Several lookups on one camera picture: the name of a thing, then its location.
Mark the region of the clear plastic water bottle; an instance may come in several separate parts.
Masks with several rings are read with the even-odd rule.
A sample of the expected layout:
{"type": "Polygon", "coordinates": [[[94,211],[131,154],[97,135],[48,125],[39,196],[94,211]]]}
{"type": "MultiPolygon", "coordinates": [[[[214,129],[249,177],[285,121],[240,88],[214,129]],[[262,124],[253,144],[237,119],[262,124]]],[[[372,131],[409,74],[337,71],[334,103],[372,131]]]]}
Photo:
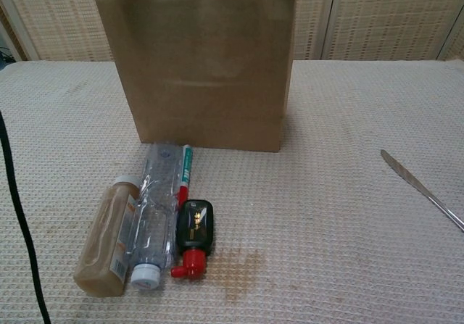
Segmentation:
{"type": "Polygon", "coordinates": [[[130,253],[130,284],[138,290],[157,288],[174,258],[182,155],[174,144],[152,144],[146,156],[130,253]]]}

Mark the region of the brown juice bottle white cap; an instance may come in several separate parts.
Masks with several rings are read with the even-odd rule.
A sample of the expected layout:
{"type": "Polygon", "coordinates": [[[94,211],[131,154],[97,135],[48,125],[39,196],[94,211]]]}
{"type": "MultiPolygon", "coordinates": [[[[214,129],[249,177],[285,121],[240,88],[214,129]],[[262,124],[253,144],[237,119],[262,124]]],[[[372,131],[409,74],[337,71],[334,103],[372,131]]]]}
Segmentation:
{"type": "Polygon", "coordinates": [[[73,274],[76,285],[90,296],[123,294],[140,182],[135,175],[118,176],[100,199],[73,274]]]}

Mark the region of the black ink bottle red cap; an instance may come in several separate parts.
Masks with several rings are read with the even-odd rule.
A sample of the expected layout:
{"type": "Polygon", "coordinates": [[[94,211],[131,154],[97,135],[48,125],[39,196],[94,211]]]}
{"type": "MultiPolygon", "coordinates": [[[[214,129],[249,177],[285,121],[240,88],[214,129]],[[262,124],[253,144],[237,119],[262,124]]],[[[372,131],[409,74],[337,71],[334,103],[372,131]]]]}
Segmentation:
{"type": "Polygon", "coordinates": [[[171,269],[173,278],[201,278],[214,240],[214,212],[207,200],[185,201],[178,215],[175,241],[181,255],[181,265],[171,269]]]}

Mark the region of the brown paper bag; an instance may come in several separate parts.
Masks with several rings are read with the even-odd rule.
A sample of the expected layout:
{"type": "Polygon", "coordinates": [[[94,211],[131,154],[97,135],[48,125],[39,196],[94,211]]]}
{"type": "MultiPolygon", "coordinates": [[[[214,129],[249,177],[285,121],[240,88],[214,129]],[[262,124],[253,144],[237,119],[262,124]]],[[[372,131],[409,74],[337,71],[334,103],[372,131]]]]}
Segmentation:
{"type": "Polygon", "coordinates": [[[296,0],[95,0],[141,142],[277,152],[296,0]]]}

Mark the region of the red capped marker pen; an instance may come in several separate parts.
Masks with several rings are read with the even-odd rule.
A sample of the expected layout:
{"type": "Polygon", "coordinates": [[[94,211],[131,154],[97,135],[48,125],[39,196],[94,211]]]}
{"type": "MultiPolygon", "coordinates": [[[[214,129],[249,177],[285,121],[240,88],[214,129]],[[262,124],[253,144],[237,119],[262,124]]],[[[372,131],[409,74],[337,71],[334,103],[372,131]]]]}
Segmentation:
{"type": "Polygon", "coordinates": [[[180,175],[180,185],[178,192],[178,208],[181,209],[183,203],[189,197],[189,185],[191,177],[191,164],[193,159],[193,149],[190,145],[183,146],[182,167],[180,175]]]}

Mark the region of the white woven tablecloth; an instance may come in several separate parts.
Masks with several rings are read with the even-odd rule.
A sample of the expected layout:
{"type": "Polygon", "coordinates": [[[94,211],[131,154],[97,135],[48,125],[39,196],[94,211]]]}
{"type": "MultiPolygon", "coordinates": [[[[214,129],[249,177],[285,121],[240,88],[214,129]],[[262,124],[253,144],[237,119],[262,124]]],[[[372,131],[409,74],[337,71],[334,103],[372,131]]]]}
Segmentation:
{"type": "Polygon", "coordinates": [[[195,148],[215,209],[197,282],[84,294],[73,272],[105,188],[147,147],[111,62],[0,70],[0,112],[53,324],[464,324],[464,62],[296,61],[281,150],[195,148]]]}

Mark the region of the metal table knife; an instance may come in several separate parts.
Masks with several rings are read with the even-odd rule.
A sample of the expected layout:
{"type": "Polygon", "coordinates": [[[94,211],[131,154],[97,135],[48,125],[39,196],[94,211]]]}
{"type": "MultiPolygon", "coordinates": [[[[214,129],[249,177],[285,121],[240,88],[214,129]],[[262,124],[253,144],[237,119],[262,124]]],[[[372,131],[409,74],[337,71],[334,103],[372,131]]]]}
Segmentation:
{"type": "Polygon", "coordinates": [[[406,167],[399,163],[386,150],[380,150],[381,157],[399,177],[409,183],[418,192],[423,194],[436,208],[447,216],[463,233],[464,221],[462,221],[452,210],[448,209],[433,193],[431,193],[406,167]]]}

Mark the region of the woven bamboo folding screen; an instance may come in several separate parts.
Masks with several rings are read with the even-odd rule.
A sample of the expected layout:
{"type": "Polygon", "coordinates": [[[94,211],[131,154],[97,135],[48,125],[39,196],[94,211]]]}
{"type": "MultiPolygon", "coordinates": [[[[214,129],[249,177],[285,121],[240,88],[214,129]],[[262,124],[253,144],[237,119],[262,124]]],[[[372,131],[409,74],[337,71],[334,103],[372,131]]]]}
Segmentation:
{"type": "MultiPolygon", "coordinates": [[[[94,0],[0,0],[0,50],[109,61],[94,0]]],[[[464,0],[297,0],[297,59],[464,60],[464,0]]]]}

